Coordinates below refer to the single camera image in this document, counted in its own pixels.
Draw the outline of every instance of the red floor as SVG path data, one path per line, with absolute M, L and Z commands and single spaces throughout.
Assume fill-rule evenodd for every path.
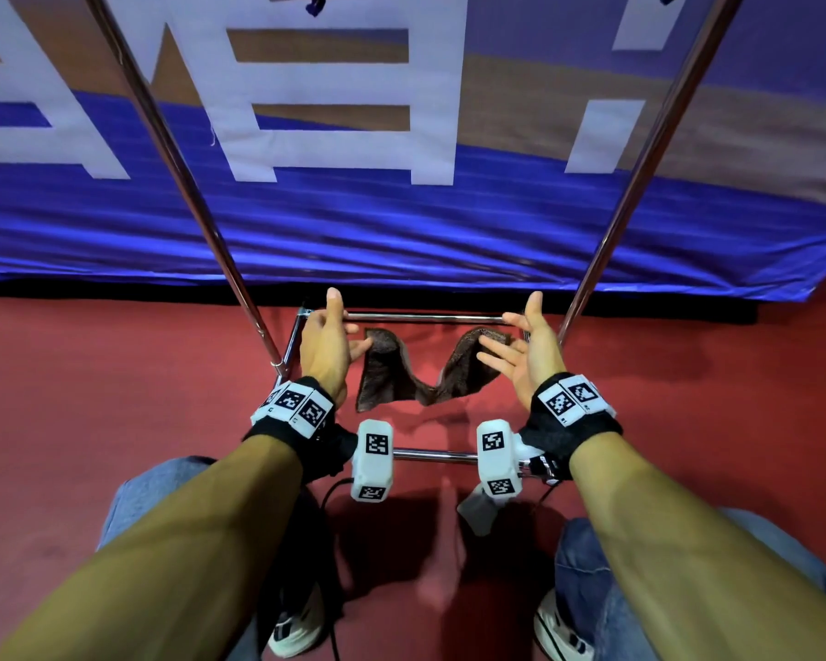
M 265 309 L 282 339 L 293 313 Z M 463 329 L 396 332 L 433 381 Z M 749 327 L 583 319 L 566 358 L 659 466 L 826 560 L 826 285 Z M 225 455 L 270 384 L 238 308 L 0 299 L 0 638 L 88 556 L 124 479 L 176 455 Z M 367 416 L 391 421 L 399 445 L 473 450 L 479 422 L 522 422 L 515 404 L 501 379 L 467 400 Z M 349 401 L 341 422 L 360 419 Z M 474 542 L 454 508 L 475 481 L 471 467 L 398 463 L 383 504 L 335 494 L 341 572 L 357 595 L 337 627 L 346 661 L 539 657 L 529 627 L 552 580 L 546 553 L 580 500 L 565 484 L 549 510 L 511 510 Z M 529 482 L 526 495 L 541 491 Z

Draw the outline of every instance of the metal rack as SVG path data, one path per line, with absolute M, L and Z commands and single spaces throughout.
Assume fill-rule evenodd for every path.
M 587 300 L 593 293 L 597 282 L 603 274 L 618 242 L 621 240 L 633 211 L 636 210 L 639 200 L 645 193 L 649 181 L 654 176 L 664 152 L 667 150 L 673 133 L 683 118 L 685 110 L 692 101 L 695 90 L 704 77 L 707 68 L 734 20 L 737 10 L 743 0 L 715 0 L 713 8 L 704 21 L 697 38 L 686 56 L 673 81 L 667 97 L 664 99 L 661 111 L 654 121 L 646 143 L 639 153 L 636 164 L 631 171 L 630 179 L 624 192 L 618 199 L 617 206 L 608 224 L 605 234 L 596 247 L 593 259 L 587 267 L 584 277 L 575 291 L 572 304 L 566 311 L 563 324 L 560 327 L 558 339 L 562 345 L 573 322 L 581 315 Z M 215 223 L 208 203 L 202 196 L 201 190 L 195 182 L 187 162 L 180 152 L 177 142 L 168 128 L 168 124 L 156 103 L 155 98 L 143 77 L 140 67 L 122 35 L 119 24 L 113 17 L 112 11 L 105 0 L 86 0 L 91 14 L 94 16 L 102 34 L 110 45 L 113 57 L 121 70 L 122 76 L 129 89 L 132 102 L 150 133 L 153 143 L 165 161 L 177 183 L 178 190 L 183 195 L 187 206 L 199 223 L 205 240 L 211 247 L 215 258 L 223 270 L 230 287 L 235 292 L 248 319 L 260 336 L 269 360 L 277 373 L 276 385 L 291 376 L 291 370 L 299 353 L 299 342 L 303 327 L 311 311 L 301 308 L 297 312 L 293 329 L 285 347 L 285 354 L 278 352 L 275 341 L 269 333 L 266 322 L 260 310 L 254 304 L 239 269 L 232 259 L 223 236 Z M 371 313 L 350 312 L 351 321 L 360 322 L 439 322 L 454 324 L 500 324 L 501 317 L 486 314 L 429 314 L 429 313 Z M 471 453 L 447 452 L 443 450 L 421 450 L 413 448 L 395 448 L 395 457 L 425 462 L 442 462 L 449 464 L 476 464 L 477 456 Z

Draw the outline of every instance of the brown cloth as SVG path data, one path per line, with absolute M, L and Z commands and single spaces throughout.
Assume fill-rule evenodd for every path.
M 498 371 L 477 359 L 478 353 L 488 352 L 477 343 L 481 334 L 499 343 L 511 343 L 510 335 L 488 327 L 466 332 L 441 371 L 438 384 L 432 387 L 413 375 L 407 346 L 395 334 L 389 330 L 365 330 L 364 337 L 372 338 L 374 344 L 364 355 L 355 409 L 365 412 L 380 403 L 412 399 L 422 405 L 433 405 L 479 392 L 498 376 Z

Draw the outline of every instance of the shoe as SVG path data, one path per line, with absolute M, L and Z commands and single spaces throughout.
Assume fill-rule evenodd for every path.
M 269 648 L 279 658 L 291 658 L 317 645 L 324 630 L 324 599 L 315 583 L 309 600 L 299 614 L 283 612 L 269 637 Z
M 594 658 L 594 648 L 560 619 L 554 589 L 541 600 L 533 625 L 538 646 L 551 661 L 591 661 Z

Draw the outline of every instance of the forearm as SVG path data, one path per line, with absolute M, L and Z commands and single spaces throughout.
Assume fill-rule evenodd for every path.
M 97 552 L 0 648 L 0 659 L 221 658 L 275 558 L 302 468 L 254 436 Z
M 616 433 L 571 470 L 608 562 L 664 661 L 826 659 L 826 596 Z

